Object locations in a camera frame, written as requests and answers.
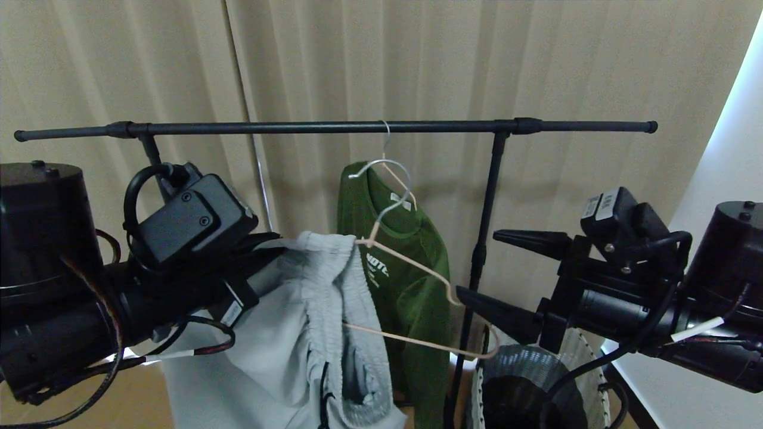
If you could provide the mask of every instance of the black drawstring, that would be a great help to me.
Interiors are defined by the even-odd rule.
[[[323,394],[324,386],[326,384],[326,376],[329,373],[329,363],[324,364],[324,373],[320,376],[320,393]],[[334,395],[328,392],[326,395],[320,397],[320,424],[318,429],[329,429],[329,398],[333,398]]]

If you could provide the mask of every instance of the curtain fold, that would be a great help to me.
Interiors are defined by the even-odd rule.
[[[147,165],[132,140],[15,143],[20,128],[131,120],[657,120],[656,134],[511,137],[491,230],[579,233],[587,197],[617,185],[667,222],[703,152],[761,14],[736,2],[2,2],[0,156],[85,170],[97,226]],[[335,230],[339,174],[381,156],[382,134],[161,136],[163,159],[229,181],[295,237]],[[394,134],[421,209],[468,281],[489,134]],[[255,159],[257,154],[261,169]],[[159,206],[153,186],[139,207]],[[481,291],[534,309],[555,264],[488,243]]]

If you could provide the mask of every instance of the black baseboard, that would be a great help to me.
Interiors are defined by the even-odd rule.
[[[625,388],[625,391],[628,394],[628,412],[630,413],[630,417],[633,418],[633,421],[639,425],[639,429],[659,429],[659,426],[655,423],[655,419],[653,419],[646,411],[644,404],[642,404],[636,397],[636,394],[633,393],[630,385],[623,379],[623,376],[620,375],[620,372],[617,371],[617,368],[615,368],[614,365],[610,364],[604,367],[604,376],[607,377],[608,382],[619,383]]]

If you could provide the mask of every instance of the white sticker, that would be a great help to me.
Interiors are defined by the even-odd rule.
[[[228,311],[225,311],[225,315],[220,319],[220,323],[231,326],[239,317],[239,314],[241,314],[241,305],[238,301],[233,300],[233,303],[228,307]]]
[[[391,199],[392,201],[400,201],[400,196],[398,194],[392,192],[389,195],[389,199]],[[410,211],[410,202],[403,201],[403,207],[405,207],[406,210]]]
[[[600,199],[601,194],[596,195],[595,197],[590,197],[588,199],[588,202],[585,203],[585,210],[583,210],[583,216],[581,216],[581,219],[590,218],[594,215],[594,213],[596,213],[596,206],[599,205]]]
[[[596,220],[601,221],[612,217],[612,212],[615,208],[615,201],[617,201],[617,193],[620,188],[615,188],[609,192],[601,194],[601,203],[599,203],[599,209],[596,211]]]

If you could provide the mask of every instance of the white laundry basket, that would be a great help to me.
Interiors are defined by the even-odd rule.
[[[491,379],[513,376],[513,379],[525,379],[523,385],[515,386],[511,397],[504,401],[516,408],[530,407],[530,402],[537,405],[542,397],[536,393],[541,389],[547,392],[556,380],[584,363],[595,359],[595,354],[579,329],[568,329],[562,341],[559,354],[550,353],[537,344],[530,346],[519,345],[514,339],[498,331],[501,348],[496,356],[480,362],[472,381],[470,398],[471,415],[467,417],[467,427],[470,429],[485,429],[485,407],[483,388]],[[494,338],[489,336],[494,347]],[[568,426],[578,429],[587,426],[589,429],[604,429],[610,424],[610,403],[606,392],[599,392],[598,386],[606,382],[601,368],[579,376],[575,384],[570,383],[555,397],[554,405],[565,419]],[[502,421],[501,427],[527,427],[527,421]]]

